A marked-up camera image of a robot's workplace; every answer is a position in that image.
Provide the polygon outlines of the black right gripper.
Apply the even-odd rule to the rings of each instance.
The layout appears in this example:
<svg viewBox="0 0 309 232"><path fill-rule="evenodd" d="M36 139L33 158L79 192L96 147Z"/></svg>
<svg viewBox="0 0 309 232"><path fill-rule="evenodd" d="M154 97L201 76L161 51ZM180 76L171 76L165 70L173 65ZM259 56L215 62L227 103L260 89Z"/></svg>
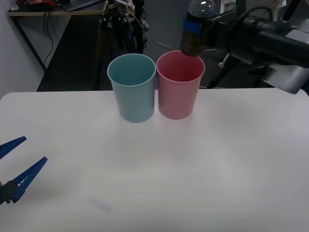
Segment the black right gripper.
<svg viewBox="0 0 309 232"><path fill-rule="evenodd" d="M186 19L184 21L184 31L201 36L202 46L205 48L215 48L230 51L227 44L227 36L230 25L234 21L234 10L216 14L204 19L203 23L198 23Z"/></svg>

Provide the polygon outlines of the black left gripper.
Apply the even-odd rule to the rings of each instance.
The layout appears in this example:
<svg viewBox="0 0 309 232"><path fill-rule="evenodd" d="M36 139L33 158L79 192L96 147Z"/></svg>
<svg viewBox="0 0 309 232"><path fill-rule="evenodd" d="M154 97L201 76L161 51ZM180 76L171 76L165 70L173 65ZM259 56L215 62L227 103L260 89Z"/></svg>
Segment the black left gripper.
<svg viewBox="0 0 309 232"><path fill-rule="evenodd" d="M26 140L26 137L22 136L20 138L14 139L12 141L9 141L7 143L0 145L0 159L5 157L8 153L10 153L13 149L18 147L20 144L22 144L25 140ZM0 204L3 204L4 202L16 203L25 193L27 187L30 185L33 179L37 176L37 174L39 173L39 171L42 169L42 167L45 165L47 161L48 161L47 157L43 157L42 159L40 159L38 162L36 162L34 165L32 165L30 168L28 168L26 171L21 173L16 178L14 178L13 180L10 180L5 185L1 185L0 186Z"/></svg>

